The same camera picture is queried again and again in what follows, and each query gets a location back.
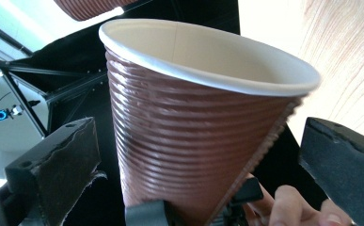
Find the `wood grain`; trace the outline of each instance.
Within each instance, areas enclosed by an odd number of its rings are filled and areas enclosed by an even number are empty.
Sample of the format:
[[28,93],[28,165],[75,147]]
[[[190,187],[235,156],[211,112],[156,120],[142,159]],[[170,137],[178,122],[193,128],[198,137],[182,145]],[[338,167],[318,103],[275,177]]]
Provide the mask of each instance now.
[[[242,35],[306,60],[322,76],[321,86],[290,118],[297,140],[301,140],[306,117],[338,122],[364,135],[364,0],[282,0],[278,9],[284,13],[279,14],[266,9],[277,0],[265,2],[266,6],[239,1],[240,15],[249,20],[240,21]],[[246,15],[253,9],[261,14]],[[275,25],[252,25],[264,18],[276,21]]]

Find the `blue light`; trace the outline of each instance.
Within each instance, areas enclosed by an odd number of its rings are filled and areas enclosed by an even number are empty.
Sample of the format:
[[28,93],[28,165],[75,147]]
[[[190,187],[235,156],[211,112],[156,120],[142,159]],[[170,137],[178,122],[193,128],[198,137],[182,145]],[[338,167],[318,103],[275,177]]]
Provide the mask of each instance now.
[[8,113],[5,110],[0,110],[0,121],[5,120],[8,117]]

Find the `paper cup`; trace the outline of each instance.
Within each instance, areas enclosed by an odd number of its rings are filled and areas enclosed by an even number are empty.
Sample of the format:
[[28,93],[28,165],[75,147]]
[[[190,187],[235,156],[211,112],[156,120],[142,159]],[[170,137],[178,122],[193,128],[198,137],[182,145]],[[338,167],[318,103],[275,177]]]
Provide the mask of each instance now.
[[124,7],[136,1],[137,0],[55,0],[56,4],[76,21],[85,21],[114,10],[114,8]]
[[172,204],[209,224],[320,77],[306,62],[227,32],[159,20],[104,24],[126,207]]

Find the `human hand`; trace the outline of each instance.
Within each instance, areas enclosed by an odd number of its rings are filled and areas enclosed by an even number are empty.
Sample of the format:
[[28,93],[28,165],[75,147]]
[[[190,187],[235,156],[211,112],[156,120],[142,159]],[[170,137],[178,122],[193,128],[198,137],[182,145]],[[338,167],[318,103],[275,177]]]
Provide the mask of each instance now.
[[244,206],[252,226],[349,226],[352,220],[331,200],[323,202],[321,211],[313,209],[292,186],[281,186],[273,199],[262,187],[263,199]]

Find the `ribbed cup wall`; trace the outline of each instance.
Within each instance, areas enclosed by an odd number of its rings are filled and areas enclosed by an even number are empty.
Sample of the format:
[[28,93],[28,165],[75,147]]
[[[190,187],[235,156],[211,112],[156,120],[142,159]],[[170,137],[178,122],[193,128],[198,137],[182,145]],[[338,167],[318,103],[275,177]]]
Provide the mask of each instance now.
[[76,21],[85,21],[135,1],[137,0],[55,0],[58,6]]
[[211,222],[300,103],[194,84],[110,50],[106,57],[125,205],[165,200],[187,225]]

